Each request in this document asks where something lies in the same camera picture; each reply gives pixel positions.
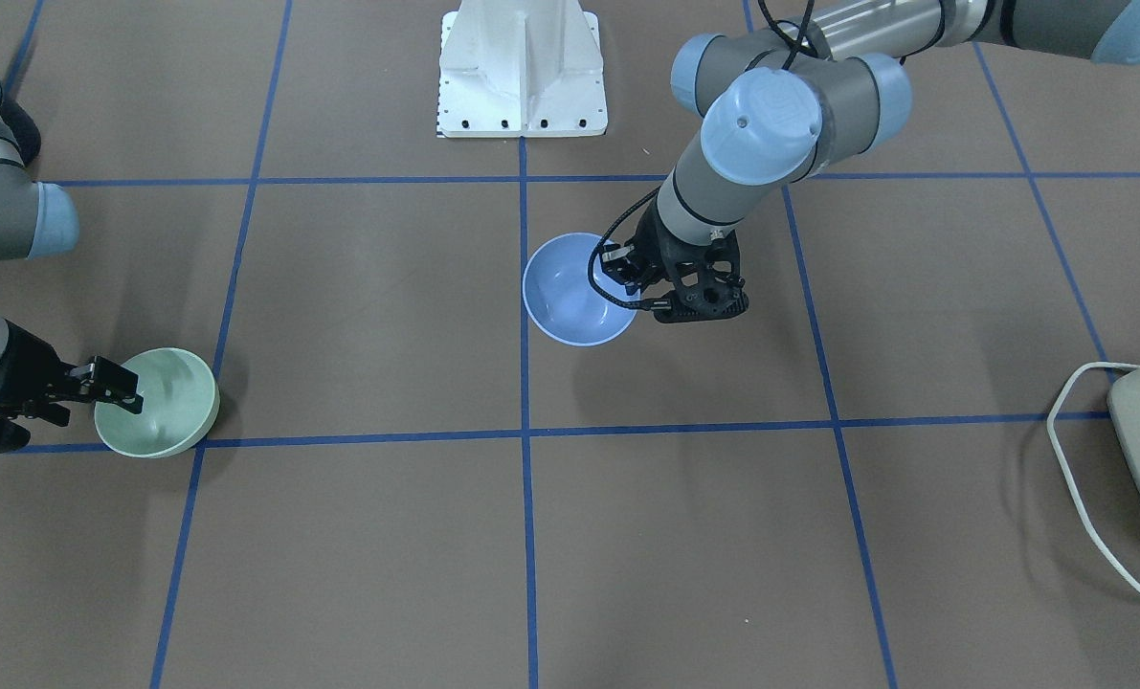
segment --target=blue bowl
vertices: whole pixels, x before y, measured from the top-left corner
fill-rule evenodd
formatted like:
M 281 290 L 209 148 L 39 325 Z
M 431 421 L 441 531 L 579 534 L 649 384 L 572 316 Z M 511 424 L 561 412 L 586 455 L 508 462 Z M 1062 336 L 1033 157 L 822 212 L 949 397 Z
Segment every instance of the blue bowl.
M 575 348 L 594 348 L 625 332 L 635 310 L 621 308 L 595 293 L 587 281 L 587 260 L 598 235 L 573 232 L 540 246 L 522 271 L 522 303 L 545 335 Z M 592 266 L 595 282 L 618 300 L 629 300 L 625 289 Z

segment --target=tiled surface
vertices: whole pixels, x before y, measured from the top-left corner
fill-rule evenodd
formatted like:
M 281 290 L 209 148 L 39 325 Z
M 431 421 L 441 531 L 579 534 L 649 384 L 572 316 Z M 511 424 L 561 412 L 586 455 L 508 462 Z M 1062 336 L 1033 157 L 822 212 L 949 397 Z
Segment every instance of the tiled surface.
M 163 461 L 26 422 L 0 686 L 1140 689 L 1140 602 L 1041 424 L 1074 365 L 1140 362 L 1140 67 L 912 57 L 898 139 L 741 227 L 749 314 L 569 349 L 522 317 L 524 253 L 669 169 L 671 56 L 744 7 L 586 3 L 609 135 L 518 144 L 433 137 L 456 6 L 0 0 L 33 171 L 83 219 L 0 265 L 0 313 L 223 390 Z M 1062 425 L 1140 573 L 1107 421 Z

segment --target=white strap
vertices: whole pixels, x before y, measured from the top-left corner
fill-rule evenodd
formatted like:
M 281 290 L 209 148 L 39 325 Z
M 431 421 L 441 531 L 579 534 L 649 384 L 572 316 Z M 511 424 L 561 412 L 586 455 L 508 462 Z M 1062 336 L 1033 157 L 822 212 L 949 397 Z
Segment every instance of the white strap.
M 1081 513 L 1081 520 L 1084 524 L 1084 530 L 1089 533 L 1089 537 L 1093 540 L 1093 545 L 1101 550 L 1101 553 L 1109 560 L 1113 568 L 1116 568 L 1118 574 L 1126 579 L 1126 584 L 1131 584 L 1132 589 L 1140 594 L 1140 583 L 1126 572 L 1126 567 L 1122 567 L 1122 562 L 1118 558 L 1113 557 L 1109 552 L 1109 548 L 1105 544 L 1105 541 L 1098 536 L 1098 532 L 1093 527 L 1093 520 L 1089 519 L 1089 511 L 1084 509 L 1084 501 L 1081 498 L 1081 492 L 1076 487 L 1076 479 L 1072 476 L 1072 468 L 1067 465 L 1067 457 L 1064 456 L 1064 446 L 1059 445 L 1059 435 L 1054 432 L 1054 419 L 1059 416 L 1059 410 L 1064 406 L 1064 400 L 1067 400 L 1067 396 L 1072 392 L 1073 384 L 1076 384 L 1077 379 L 1081 378 L 1086 371 L 1093 370 L 1114 370 L 1114 371 L 1135 371 L 1138 365 L 1116 365 L 1116 363 L 1109 362 L 1094 362 L 1091 365 L 1083 365 L 1073 372 L 1072 378 L 1067 379 L 1067 383 L 1064 384 L 1064 391 L 1059 392 L 1059 399 L 1054 402 L 1054 406 L 1050 408 L 1050 413 L 1047 414 L 1047 435 L 1050 436 L 1050 444 L 1054 446 L 1054 456 L 1059 457 L 1059 468 L 1064 470 L 1064 480 L 1067 480 L 1067 489 L 1072 493 L 1072 501 L 1076 503 L 1076 510 Z

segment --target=white plastic stand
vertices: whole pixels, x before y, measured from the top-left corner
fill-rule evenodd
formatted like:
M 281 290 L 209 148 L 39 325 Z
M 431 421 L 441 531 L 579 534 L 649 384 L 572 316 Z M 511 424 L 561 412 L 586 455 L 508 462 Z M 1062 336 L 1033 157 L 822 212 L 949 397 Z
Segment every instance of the white plastic stand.
M 439 66 L 439 135 L 608 129 L 600 18 L 578 0 L 463 0 L 442 17 Z

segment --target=green bowl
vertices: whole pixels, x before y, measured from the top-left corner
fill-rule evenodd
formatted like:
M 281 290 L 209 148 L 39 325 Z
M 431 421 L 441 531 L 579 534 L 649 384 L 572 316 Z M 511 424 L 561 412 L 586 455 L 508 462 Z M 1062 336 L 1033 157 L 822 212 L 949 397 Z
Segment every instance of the green bowl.
M 154 460 L 182 453 L 207 435 L 220 410 L 212 371 L 186 349 L 162 348 L 123 362 L 140 376 L 145 410 L 132 414 L 99 403 L 92 423 L 101 441 L 128 457 Z

